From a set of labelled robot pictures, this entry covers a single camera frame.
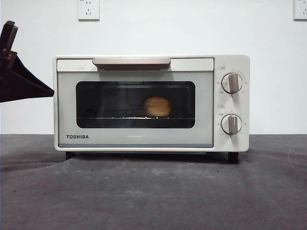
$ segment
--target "oven window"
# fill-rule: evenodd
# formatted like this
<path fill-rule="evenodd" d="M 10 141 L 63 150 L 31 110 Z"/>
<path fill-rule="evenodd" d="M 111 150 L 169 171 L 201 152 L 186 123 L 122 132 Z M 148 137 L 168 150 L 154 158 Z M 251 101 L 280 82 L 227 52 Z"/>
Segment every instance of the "oven window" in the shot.
<path fill-rule="evenodd" d="M 81 81 L 76 86 L 80 128 L 192 128 L 191 81 Z"/>

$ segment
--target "black rubber foot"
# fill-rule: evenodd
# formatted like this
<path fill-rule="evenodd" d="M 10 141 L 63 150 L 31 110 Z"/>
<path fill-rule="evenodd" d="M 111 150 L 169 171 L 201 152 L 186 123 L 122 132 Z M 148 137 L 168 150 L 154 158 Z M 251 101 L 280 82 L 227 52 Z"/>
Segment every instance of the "black rubber foot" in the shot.
<path fill-rule="evenodd" d="M 73 153 L 73 152 L 66 152 L 66 159 L 70 159 L 70 158 L 73 158 L 76 154 Z"/>
<path fill-rule="evenodd" d="M 239 153 L 238 152 L 229 152 L 228 153 L 228 162 L 230 164 L 238 164 L 238 162 L 239 162 Z"/>

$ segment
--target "bun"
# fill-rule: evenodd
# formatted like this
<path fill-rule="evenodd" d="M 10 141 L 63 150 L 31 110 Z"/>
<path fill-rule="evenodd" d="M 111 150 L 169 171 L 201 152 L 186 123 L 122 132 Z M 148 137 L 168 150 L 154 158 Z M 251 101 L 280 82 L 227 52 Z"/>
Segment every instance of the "bun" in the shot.
<path fill-rule="evenodd" d="M 164 97 L 149 97 L 144 102 L 147 116 L 168 116 L 171 112 L 171 103 Z"/>

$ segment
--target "control knob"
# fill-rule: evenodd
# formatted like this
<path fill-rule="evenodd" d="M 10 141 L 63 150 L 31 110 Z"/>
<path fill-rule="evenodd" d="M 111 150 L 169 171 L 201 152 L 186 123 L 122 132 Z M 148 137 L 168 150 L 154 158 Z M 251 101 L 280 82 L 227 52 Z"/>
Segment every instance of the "control knob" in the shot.
<path fill-rule="evenodd" d="M 238 116 L 230 114 L 222 119 L 221 127 L 226 134 L 234 135 L 240 132 L 242 121 Z"/>
<path fill-rule="evenodd" d="M 228 73 L 222 79 L 222 88 L 227 93 L 236 93 L 239 92 L 242 88 L 242 78 L 237 73 Z"/>

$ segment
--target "toaster oven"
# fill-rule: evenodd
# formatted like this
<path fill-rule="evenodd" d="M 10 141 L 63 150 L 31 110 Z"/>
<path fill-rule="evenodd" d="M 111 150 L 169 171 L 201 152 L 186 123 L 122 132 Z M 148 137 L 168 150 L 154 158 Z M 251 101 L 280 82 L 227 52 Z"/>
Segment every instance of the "toaster oven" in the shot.
<path fill-rule="evenodd" d="M 57 56 L 59 151 L 238 152 L 249 146 L 249 57 Z"/>

